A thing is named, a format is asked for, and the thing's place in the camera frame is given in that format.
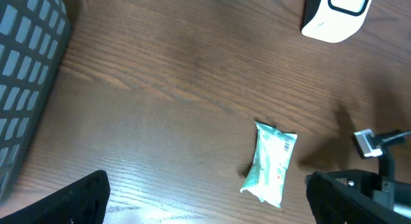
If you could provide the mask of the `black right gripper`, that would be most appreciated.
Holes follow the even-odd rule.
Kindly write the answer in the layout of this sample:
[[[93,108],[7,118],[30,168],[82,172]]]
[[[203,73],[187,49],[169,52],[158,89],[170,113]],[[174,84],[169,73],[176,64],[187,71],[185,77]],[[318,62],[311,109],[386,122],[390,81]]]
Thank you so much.
[[[390,147],[404,144],[410,131],[394,130],[385,134],[375,134],[383,155],[378,159],[378,172],[371,173],[359,169],[331,172],[331,178],[347,187],[364,194],[374,202],[406,217],[410,217],[410,184],[395,180],[395,162]]]

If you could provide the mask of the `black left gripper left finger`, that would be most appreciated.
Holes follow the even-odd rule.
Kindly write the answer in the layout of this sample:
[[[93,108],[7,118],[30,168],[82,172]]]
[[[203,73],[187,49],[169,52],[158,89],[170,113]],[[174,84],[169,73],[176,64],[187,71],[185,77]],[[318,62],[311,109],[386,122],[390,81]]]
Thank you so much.
[[[2,224],[102,224],[110,196],[107,172],[97,170],[1,218]]]

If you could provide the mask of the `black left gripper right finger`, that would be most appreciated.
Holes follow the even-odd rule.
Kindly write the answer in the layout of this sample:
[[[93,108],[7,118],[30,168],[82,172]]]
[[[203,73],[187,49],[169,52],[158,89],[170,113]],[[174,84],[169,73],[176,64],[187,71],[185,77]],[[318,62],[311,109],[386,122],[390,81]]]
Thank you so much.
[[[324,172],[306,177],[306,197],[317,223],[410,223]]]

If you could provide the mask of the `mint green wipes packet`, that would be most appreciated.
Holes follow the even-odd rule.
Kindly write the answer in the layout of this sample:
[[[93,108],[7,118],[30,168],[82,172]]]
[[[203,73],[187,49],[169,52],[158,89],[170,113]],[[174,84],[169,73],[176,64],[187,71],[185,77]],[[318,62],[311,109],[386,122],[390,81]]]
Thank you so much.
[[[273,126],[255,122],[256,149],[251,168],[240,189],[280,208],[286,172],[290,165],[297,134],[282,132]]]

